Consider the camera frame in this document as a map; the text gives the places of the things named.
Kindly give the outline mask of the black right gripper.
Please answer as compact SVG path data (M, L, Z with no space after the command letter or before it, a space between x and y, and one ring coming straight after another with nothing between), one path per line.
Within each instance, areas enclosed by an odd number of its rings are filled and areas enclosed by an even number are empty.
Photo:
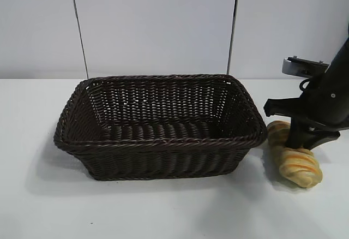
M298 98L268 99L264 112L269 117L291 118L286 147L314 149L336 141L348 129L348 67L329 67L326 71L306 69L292 72L305 78Z

